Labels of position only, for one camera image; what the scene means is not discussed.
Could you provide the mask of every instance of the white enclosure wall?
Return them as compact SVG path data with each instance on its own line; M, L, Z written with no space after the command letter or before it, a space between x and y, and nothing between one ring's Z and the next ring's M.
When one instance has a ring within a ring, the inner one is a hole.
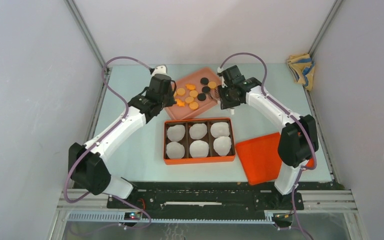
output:
M46 238L99 74L64 1L0 0L0 240Z
M219 64L251 52L284 63L310 49L334 0L79 0L103 57ZM254 63L251 57L235 63Z
M370 239L384 239L384 1L348 0L315 55L312 97Z

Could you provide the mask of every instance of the blue and yellow rag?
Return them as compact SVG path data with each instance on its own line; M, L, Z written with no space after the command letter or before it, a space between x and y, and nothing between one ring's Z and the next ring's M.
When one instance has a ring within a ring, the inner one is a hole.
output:
M290 55L286 64L292 72L295 83L302 84L311 91L316 63L312 61L310 55L308 53Z

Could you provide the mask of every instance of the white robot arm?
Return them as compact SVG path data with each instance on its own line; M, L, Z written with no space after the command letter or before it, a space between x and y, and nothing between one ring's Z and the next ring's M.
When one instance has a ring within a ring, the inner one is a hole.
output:
M173 97L176 84L172 89L172 82L167 76L166 66L156 67L149 87L128 102L127 114L125 110L104 131L85 144L74 143L68 153L68 169L86 149L90 149L90 152L75 168L71 179L94 195L105 193L127 198L133 186L123 178L111 176L106 167L108 160L130 135L157 116L163 108L176 103Z
M310 115L301 117L291 112L271 97L265 88L263 92L257 79L252 77L245 80L237 66L221 71L220 75L224 82L217 87L221 109L249 104L265 115L281 133L278 153L283 163L274 185L281 196L290 194L301 166L307 164L311 156L305 139L299 136L300 130L290 116L293 115L302 121L316 151L318 142L314 119ZM103 132L85 144L74 143L69 149L68 169L71 169L86 149L90 148L90 152L75 168L71 179L94 195L105 193L122 199L127 198L133 190L132 184L121 177L111 176L106 165L114 151L133 132L157 116L164 107L176 103L173 97L176 85L172 89L172 82L174 81L167 76L165 66L156 67L149 87L129 101L127 114L122 113Z
M300 169L311 158L309 145L291 116L302 123L310 136L314 151L317 151L319 145L314 118L310 115L301 116L285 107L272 97L265 87L262 89L261 82L257 79L245 79L236 65L226 70L219 68L218 74L223 83L217 87L221 109L249 104L266 116L281 133L277 152L282 159L282 165L274 186L281 196L290 194Z

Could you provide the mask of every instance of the purple cable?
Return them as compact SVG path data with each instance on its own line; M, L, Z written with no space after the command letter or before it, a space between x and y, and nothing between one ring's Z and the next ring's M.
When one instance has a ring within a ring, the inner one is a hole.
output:
M124 99L124 97L122 97L120 94L118 94L116 91L114 91L109 85L108 85L108 82L105 80L105 70L107 69L108 67L108 64L110 64L111 62L115 61L115 60L118 60L118 59L127 59L127 60L132 60L132 61L135 61L141 65L143 65L145 68L147 69L151 69L148 65L146 65L145 63L139 61L138 59L136 58L133 58L133 57L129 57L129 56L117 56L117 57L114 57L114 58L111 58L109 61L107 61L105 63L105 65L102 67L102 71L101 71L101 78L102 78L102 81L103 81L103 84L113 93L115 94L118 98L121 99L121 101L123 101L124 105L125 105L125 111L124 111L124 114L123 116L121 117L122 119L124 119L127 114L129 113L129 105L127 103L127 101ZM96 142L101 142L106 136L108 136L115 128L117 128L120 124L122 123L122 120L119 120L117 121L108 131L106 131ZM63 195L64 195L64 199L68 202L68 203L77 203L78 201L82 200L83 198L85 198L87 195L90 194L90 192L86 192L85 194L83 194L82 196L80 196L79 198L77 199L70 199L69 196L68 196L68 193L67 193L67 189L68 189L68 185L69 185L69 182L70 182L70 178L71 176L73 175L73 172L74 170L76 169L76 167L79 165L79 163L83 160L83 158L94 148L97 146L97 144L93 143L88 149L86 149L86 151L80 155L80 157L74 162L73 166L70 168L70 171L68 171L68 175L67 175L67 178L65 179L65 183L64 183L64 188L63 188ZM143 228L146 228L148 227L149 225L151 225L152 223L152 219L151 219L151 216L143 209L140 209L139 207L129 203L128 201L118 197L118 196L112 196L113 198L123 202L125 205L131 207L131 208L134 208L140 212L142 212L143 214L145 214L148 219L149 219L149 222L147 225L145 226L141 226L141 227L130 227L130 226L124 226L125 228L130 228L130 229L143 229ZM88 235L91 235L91 234L94 234L100 230L103 230L103 229L106 229L106 228L109 228L109 227L113 227L113 226L119 226L118 223L112 223L112 224L108 224L108 225L105 225L101 228L98 228L92 232L89 232L89 233L84 233L84 234L81 234L82 236L88 236Z
M291 226L290 228L289 227L279 227L276 223L274 224L274 226L278 229L278 230L300 230L300 228L299 227L296 227L296 226ZM311 240L314 240L314 238L311 236L311 234L308 232L308 231L306 231L306 230L304 230L304 232L305 232L305 234L307 235L307 236L309 236L310 237L310 239Z
M234 56L238 56L238 55L248 55L248 56L252 56L256 59L258 59L262 65L264 66L264 78L262 79L261 81L261 93L263 94L263 96L267 97L267 99L272 102L274 105L276 105L279 109L281 109L288 117L290 117L292 120L295 121L295 123L298 125L298 127L301 129L302 133L304 134L304 137L305 137L305 140L307 141L308 143L308 146L310 148L310 151L311 151L311 156L314 160L314 166L313 167L307 167L307 166L303 166L302 168L303 169L306 169L306 170L314 170L316 167L317 167L317 158L316 158L316 152L314 151L314 147L313 147L313 143L311 142L310 140L310 137L309 135L307 134L307 131L306 129L304 128L304 126L300 123L300 121L294 116L294 115L291 115L291 113L285 108L282 106L282 104L280 104L279 102L277 102L275 99L273 99L271 96L267 95L267 93L264 91L264 84L266 83L266 77L267 77L267 66L266 66L266 63L263 61L263 59L261 59L259 56L255 55L255 54L252 54L252 53L249 53L249 52L238 52L238 53L235 53L235 54L232 54L230 56L228 56L224 61L223 63L221 64L220 68L223 67L223 65L232 57ZM301 231L301 233L305 236L305 238L307 238L306 236L309 236L309 238L311 240L314 240L313 237L309 234L309 232L307 232L305 229L303 229L303 227L301 226L301 223L300 223L300 220L298 218L298 214L297 214L297 208L295 206L295 190L296 190L296 186L298 185L298 182L300 181L300 178L301 178L301 174L302 174L303 170L300 169L299 170L299 173L298 173L298 176L295 180L295 183L293 184L293 187L292 187L292 209L293 209L293 212L294 212L294 215L295 215L295 218L296 218L296 223L298 224L298 229Z
M114 195L112 195L111 197L113 197L113 198L117 199L118 201L122 202L123 204L125 204L125 205L127 205L127 206L129 206L129 207L131 207L131 208L133 208L133 209L136 209L136 210L142 212L143 214L145 214L146 217L149 219L148 223L147 223L145 226L126 226L126 225L123 225L123 224L121 224L121 223L110 223L110 224L108 224L108 225L105 225L105 226L103 226L103 227L100 227L100 228L98 228L98 229L95 229L95 230L93 230L93 231L86 232L86 233L77 233L77 232L73 232L73 230L72 230L72 228L71 228L72 225L69 224L69 225L68 225L68 231L69 231L72 235L74 235L74 236L77 236L77 237L86 237L86 236L93 235L93 234L95 234L95 233L97 233L97 232L99 232L99 231L101 231L101 230L104 230L104 229L106 229L106 228L110 228L110 227L124 227L124 228L126 228L126 229L144 229L144 228L147 228L147 227L149 227L149 226L151 225L151 223L152 223L151 216L150 216L145 210L140 209L139 207L137 207L137 206L131 204L130 202L128 202L128 201L126 201L126 200L124 200L124 199L122 199L122 198L120 198L120 197L118 197L118 196L114 196Z
M121 99L121 101L123 101L124 105L125 105L125 111L124 111L124 114L123 116L121 117L122 119L124 119L127 114L129 113L129 105L127 103L127 101L124 99L124 97L122 97L120 94L118 94L116 91L114 91L110 85L108 85L108 82L105 80L105 70L107 69L108 67L108 64L110 64L111 62L115 61L115 60L118 60L118 59L127 59L127 60L132 60L132 61L135 61L141 65L143 65L145 68L147 69L151 69L148 65L146 65L145 63L139 61L138 59L136 58L133 58L133 57L129 57L129 56L117 56L117 57L114 57L114 58L111 58L110 60L108 60L105 65L102 67L102 71L101 71L101 78L102 78L102 81L103 81L103 84L106 86L106 88L108 88L108 90L110 90L113 94L115 94L119 99ZM122 123L121 120L119 120L118 122L116 122L107 132L105 132L96 142L101 142L106 136L108 136L116 127L118 127L120 124ZM77 199L74 199L74 200L71 200L69 199L69 196L68 196L68 193L67 193L67 189L69 187L69 182L70 182L70 178L71 176L73 175L73 172L74 170L76 169L76 167L79 165L79 163L83 160L83 158L94 148L97 146L96 142L94 144L92 144L88 149L86 149L86 151L80 155L80 157L74 162L73 166L70 168L70 171L68 171L68 175L67 175L67 178L65 179L65 183L64 183L64 188L63 188L63 195L64 195L64 199L70 203L70 204L73 204L73 203L77 203L78 201L82 200L83 198L85 198L87 195L90 194L90 192L86 192L85 194L83 194L82 196L80 196L79 198Z
M228 56L228 57L221 63L220 68L223 68L223 66L225 65L225 63L226 63L229 59L231 59L231 58L233 58L233 57L235 57L235 56L239 56L239 55L248 55L248 56L252 56L252 57L258 59L258 60L261 62L261 64L264 66L264 77L262 78L262 81L261 81L261 87L263 87L264 84L266 83L266 78L267 78L267 66L266 66L266 63L261 59L261 57L255 55L255 54L253 54L253 53L250 53L250 52L238 52L238 53L232 54L232 55Z

